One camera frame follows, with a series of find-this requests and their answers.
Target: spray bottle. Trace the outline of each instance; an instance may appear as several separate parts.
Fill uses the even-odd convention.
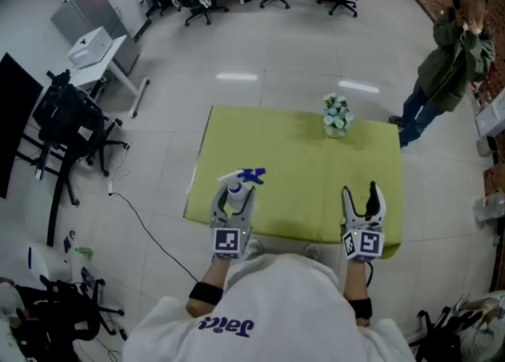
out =
[[[264,182],[261,181],[258,177],[265,173],[265,169],[239,169],[233,173],[218,178],[219,183],[228,186],[227,203],[236,212],[239,212],[242,209],[245,197],[251,189],[250,186],[244,183],[251,181],[262,185]]]

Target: blue jeans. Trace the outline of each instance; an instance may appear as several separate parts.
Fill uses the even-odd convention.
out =
[[[428,97],[423,92],[419,80],[416,81],[412,94],[403,104],[400,147],[405,147],[419,138],[426,127],[441,114],[443,114],[442,110],[428,103]]]

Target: white shoe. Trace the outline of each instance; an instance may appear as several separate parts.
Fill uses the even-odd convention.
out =
[[[462,312],[464,310],[463,306],[470,298],[470,292],[464,293],[458,300],[458,303],[454,305],[454,310],[456,312]]]
[[[314,243],[308,243],[303,248],[303,254],[305,257],[313,259],[314,261],[317,261],[321,257],[319,246]]]
[[[247,248],[245,249],[244,257],[248,259],[249,257],[261,256],[265,253],[265,249],[258,239],[249,239]]]

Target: green jacket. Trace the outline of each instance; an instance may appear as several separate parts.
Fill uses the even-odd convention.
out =
[[[495,60],[495,44],[487,30],[479,36],[463,34],[463,29],[456,26],[453,8],[435,23],[433,38],[439,47],[419,66],[419,83],[429,103],[439,110],[453,111],[469,82],[488,77]]]

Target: black wristband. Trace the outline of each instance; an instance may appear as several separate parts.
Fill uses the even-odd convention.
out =
[[[198,282],[189,294],[189,299],[200,300],[205,303],[213,304],[214,306],[219,303],[223,297],[223,290],[217,286],[210,285],[205,282]]]
[[[357,319],[367,319],[372,317],[372,301],[369,299],[349,300],[349,304],[354,309]]]

